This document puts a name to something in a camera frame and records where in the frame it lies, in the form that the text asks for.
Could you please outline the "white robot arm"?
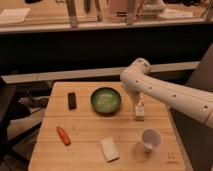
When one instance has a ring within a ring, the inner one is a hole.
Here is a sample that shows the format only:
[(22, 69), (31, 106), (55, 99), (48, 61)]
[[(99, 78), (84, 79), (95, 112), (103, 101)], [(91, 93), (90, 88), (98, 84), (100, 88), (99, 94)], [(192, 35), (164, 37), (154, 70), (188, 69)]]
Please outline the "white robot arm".
[(120, 80), (129, 91), (143, 92), (213, 129), (213, 93), (153, 78), (150, 70), (146, 59), (137, 58)]

